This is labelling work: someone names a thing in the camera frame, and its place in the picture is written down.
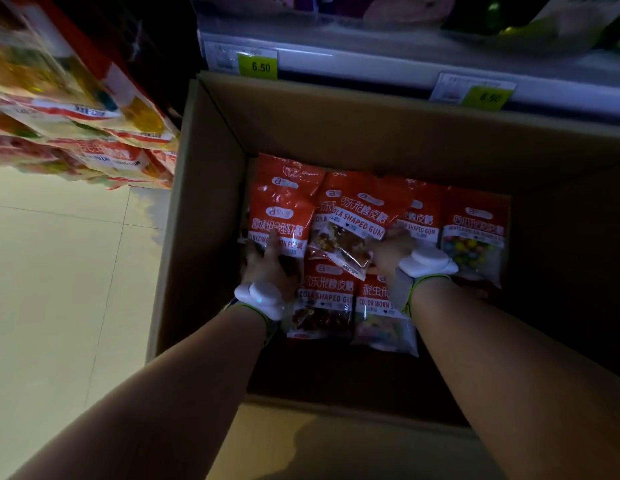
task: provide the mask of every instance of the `cardboard box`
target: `cardboard box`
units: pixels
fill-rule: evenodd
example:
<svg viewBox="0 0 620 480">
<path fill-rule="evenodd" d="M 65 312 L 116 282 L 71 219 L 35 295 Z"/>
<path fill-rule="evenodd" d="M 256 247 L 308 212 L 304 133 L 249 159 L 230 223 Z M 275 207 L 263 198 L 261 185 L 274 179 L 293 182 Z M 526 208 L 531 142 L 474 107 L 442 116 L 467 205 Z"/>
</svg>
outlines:
<svg viewBox="0 0 620 480">
<path fill-rule="evenodd" d="M 232 298 L 258 152 L 512 194 L 506 310 L 620 375 L 620 127 L 215 73 L 189 88 L 148 360 Z M 420 352 L 280 340 L 248 401 L 467 425 Z"/>
</svg>

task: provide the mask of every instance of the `forearm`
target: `forearm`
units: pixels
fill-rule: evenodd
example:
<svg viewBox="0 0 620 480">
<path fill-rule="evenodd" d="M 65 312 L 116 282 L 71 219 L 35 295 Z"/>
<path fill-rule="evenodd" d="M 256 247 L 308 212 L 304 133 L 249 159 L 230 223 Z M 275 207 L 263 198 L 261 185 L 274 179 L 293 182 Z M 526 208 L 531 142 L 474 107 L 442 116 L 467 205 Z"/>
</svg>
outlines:
<svg viewBox="0 0 620 480">
<path fill-rule="evenodd" d="M 620 379 L 449 280 L 420 283 L 410 305 L 450 391 L 508 476 L 620 472 Z"/>
<path fill-rule="evenodd" d="M 257 312 L 229 308 L 117 387 L 14 478 L 204 478 L 265 335 Z"/>
</svg>

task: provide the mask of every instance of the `tiled floor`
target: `tiled floor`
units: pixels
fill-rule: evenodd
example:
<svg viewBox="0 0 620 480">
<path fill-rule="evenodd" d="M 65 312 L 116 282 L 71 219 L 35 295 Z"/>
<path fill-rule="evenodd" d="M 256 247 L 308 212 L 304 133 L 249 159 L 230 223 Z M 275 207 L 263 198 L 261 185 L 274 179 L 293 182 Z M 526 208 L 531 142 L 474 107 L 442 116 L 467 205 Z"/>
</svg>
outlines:
<svg viewBox="0 0 620 480">
<path fill-rule="evenodd" d="M 143 365 L 169 198 L 0 168 L 0 480 Z"/>
</svg>

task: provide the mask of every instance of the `yellow-green price label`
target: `yellow-green price label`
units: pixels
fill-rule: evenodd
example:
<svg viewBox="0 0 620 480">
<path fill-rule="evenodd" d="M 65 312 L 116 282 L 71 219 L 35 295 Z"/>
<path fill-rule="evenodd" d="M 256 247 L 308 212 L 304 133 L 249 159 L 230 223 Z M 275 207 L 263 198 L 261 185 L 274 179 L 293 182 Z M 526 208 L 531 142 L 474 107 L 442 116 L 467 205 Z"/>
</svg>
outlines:
<svg viewBox="0 0 620 480">
<path fill-rule="evenodd" d="M 276 59 L 261 55 L 239 54 L 239 73 L 259 79 L 278 79 Z"/>
<path fill-rule="evenodd" d="M 461 105 L 486 109 L 488 111 L 498 111 L 506 104 L 513 92 L 514 90 L 512 89 L 474 86 L 470 88 L 464 100 L 461 101 Z"/>
</svg>

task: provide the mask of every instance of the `person's left arm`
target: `person's left arm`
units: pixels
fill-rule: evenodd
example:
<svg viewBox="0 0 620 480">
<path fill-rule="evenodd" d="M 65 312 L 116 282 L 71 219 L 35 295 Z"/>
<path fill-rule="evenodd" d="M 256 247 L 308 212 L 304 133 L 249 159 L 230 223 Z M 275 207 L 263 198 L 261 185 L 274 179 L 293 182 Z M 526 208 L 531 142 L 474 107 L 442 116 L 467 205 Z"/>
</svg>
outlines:
<svg viewBox="0 0 620 480">
<path fill-rule="evenodd" d="M 248 250 L 244 282 L 295 282 Z M 234 305 L 156 358 L 58 434 L 13 479 L 205 478 L 241 403 L 266 338 L 266 321 Z"/>
</svg>

